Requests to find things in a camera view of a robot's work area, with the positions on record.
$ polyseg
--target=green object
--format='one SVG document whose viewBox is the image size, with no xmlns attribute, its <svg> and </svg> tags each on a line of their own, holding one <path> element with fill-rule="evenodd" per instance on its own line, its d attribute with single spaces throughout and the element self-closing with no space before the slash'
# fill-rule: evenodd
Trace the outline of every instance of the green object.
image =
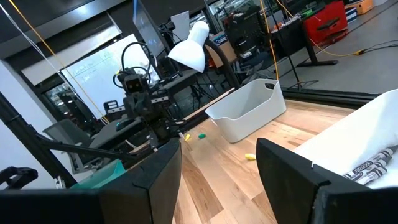
<svg viewBox="0 0 398 224">
<path fill-rule="evenodd" d="M 302 17 L 308 17 L 312 15 L 312 9 L 306 10 L 303 13 L 301 13 Z"/>
<path fill-rule="evenodd" d="M 120 159 L 115 159 L 94 174 L 91 174 L 81 182 L 73 185 L 71 189 L 97 189 L 118 178 L 125 172 L 126 170 Z"/>
</svg>

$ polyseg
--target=wooden floor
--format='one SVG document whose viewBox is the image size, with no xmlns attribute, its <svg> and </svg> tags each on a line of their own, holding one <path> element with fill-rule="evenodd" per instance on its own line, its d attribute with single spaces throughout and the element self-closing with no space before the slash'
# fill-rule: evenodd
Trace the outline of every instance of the wooden floor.
<svg viewBox="0 0 398 224">
<path fill-rule="evenodd" d="M 256 139 L 267 138 L 287 149 L 314 137 L 353 110 L 286 101 L 287 111 L 246 139 L 229 144 L 208 119 L 182 143 L 182 176 L 173 223 L 276 223 L 256 161 Z M 201 133 L 207 135 L 198 139 Z"/>
</svg>

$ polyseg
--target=concrete floor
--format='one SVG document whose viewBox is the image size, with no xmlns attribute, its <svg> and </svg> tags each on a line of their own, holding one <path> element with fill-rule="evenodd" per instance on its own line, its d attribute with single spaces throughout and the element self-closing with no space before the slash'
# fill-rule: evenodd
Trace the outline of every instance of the concrete floor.
<svg viewBox="0 0 398 224">
<path fill-rule="evenodd" d="M 374 44 L 398 39 L 398 0 L 390 0 L 359 16 L 349 24 L 350 33 L 326 48 L 335 54 L 348 54 Z M 398 47 L 361 56 L 335 57 L 315 49 L 321 60 L 339 60 L 334 66 L 296 68 L 301 81 L 319 80 L 306 88 L 318 90 L 384 93 L 398 88 Z M 292 56 L 294 65 L 308 59 L 305 49 Z M 280 83 L 291 86 L 296 80 L 288 60 L 278 63 Z"/>
</svg>

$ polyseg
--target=monitor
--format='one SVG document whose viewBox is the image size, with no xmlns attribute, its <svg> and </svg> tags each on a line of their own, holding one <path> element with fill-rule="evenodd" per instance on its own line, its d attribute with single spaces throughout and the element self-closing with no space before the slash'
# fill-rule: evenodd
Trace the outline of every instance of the monitor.
<svg viewBox="0 0 398 224">
<path fill-rule="evenodd" d="M 148 16 L 140 0 L 133 0 L 132 21 L 144 39 L 152 55 L 157 57 L 165 50 L 162 36 Z"/>
</svg>

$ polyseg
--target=lamp arm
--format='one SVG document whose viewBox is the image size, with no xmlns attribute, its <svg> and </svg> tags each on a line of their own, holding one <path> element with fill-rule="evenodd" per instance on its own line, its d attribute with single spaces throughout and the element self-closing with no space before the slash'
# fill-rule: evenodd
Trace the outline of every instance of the lamp arm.
<svg viewBox="0 0 398 224">
<path fill-rule="evenodd" d="M 229 64 L 228 58 L 226 58 L 222 49 L 219 46 L 217 46 L 217 44 L 214 43 L 209 38 L 206 39 L 205 45 L 207 45 L 211 49 L 213 49 L 216 52 L 216 54 L 220 57 L 221 61 L 224 64 L 224 72 L 225 72 L 226 80 L 228 81 L 228 83 L 231 87 L 235 87 L 235 90 L 237 90 L 240 87 L 240 84 L 238 82 L 238 79 L 236 78 L 234 70 L 232 69 L 231 65 Z"/>
</svg>

